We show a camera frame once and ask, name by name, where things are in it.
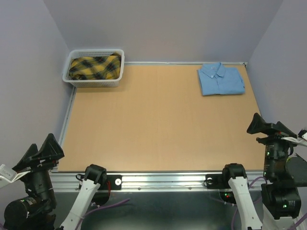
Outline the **light blue long sleeve shirt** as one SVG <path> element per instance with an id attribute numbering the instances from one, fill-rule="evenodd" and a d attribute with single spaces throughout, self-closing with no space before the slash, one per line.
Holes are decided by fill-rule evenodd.
<path id="1" fill-rule="evenodd" d="M 245 93 L 245 83 L 237 68 L 225 67 L 221 62 L 203 64 L 197 74 L 203 96 Z"/>

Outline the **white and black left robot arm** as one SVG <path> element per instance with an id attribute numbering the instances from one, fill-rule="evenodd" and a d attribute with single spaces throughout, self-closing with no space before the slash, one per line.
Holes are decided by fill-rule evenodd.
<path id="1" fill-rule="evenodd" d="M 22 181 L 26 197 L 11 201 L 4 211 L 4 230 L 53 230 L 57 206 L 50 170 L 56 167 L 64 152 L 55 136 L 47 135 L 41 148 L 32 144 L 21 160 L 12 168 L 0 166 L 0 186 L 4 188 Z M 106 169 L 91 164 L 81 176 L 81 188 L 61 230 L 78 230 L 81 221 L 98 189 L 106 185 Z"/>

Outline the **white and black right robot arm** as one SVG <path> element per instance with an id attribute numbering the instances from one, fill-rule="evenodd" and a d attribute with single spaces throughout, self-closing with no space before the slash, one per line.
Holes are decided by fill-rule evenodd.
<path id="1" fill-rule="evenodd" d="M 263 219 L 260 219 L 252 201 L 248 177 L 241 164 L 227 164 L 221 174 L 221 183 L 231 188 L 240 214 L 243 230 L 295 230 L 307 216 L 299 217 L 302 201 L 298 188 L 307 185 L 307 162 L 294 155 L 294 147 L 307 145 L 307 131 L 295 134 L 283 123 L 267 123 L 255 113 L 247 133 L 265 134 L 256 141 L 265 146 L 261 199 Z"/>

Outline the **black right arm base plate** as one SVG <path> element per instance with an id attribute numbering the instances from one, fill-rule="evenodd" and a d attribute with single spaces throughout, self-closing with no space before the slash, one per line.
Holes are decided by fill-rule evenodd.
<path id="1" fill-rule="evenodd" d="M 234 193 L 221 173 L 210 173 L 205 175 L 203 185 L 207 189 L 218 190 L 220 199 L 227 204 L 236 205 Z"/>

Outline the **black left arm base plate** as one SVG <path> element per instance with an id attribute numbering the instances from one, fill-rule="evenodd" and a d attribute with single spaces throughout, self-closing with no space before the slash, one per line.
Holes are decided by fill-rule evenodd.
<path id="1" fill-rule="evenodd" d="M 121 187 L 122 187 L 122 175 L 108 174 L 106 182 L 99 187 L 91 203 L 94 203 L 99 206 L 106 204 L 110 198 L 111 192 L 116 190 L 121 190 Z"/>

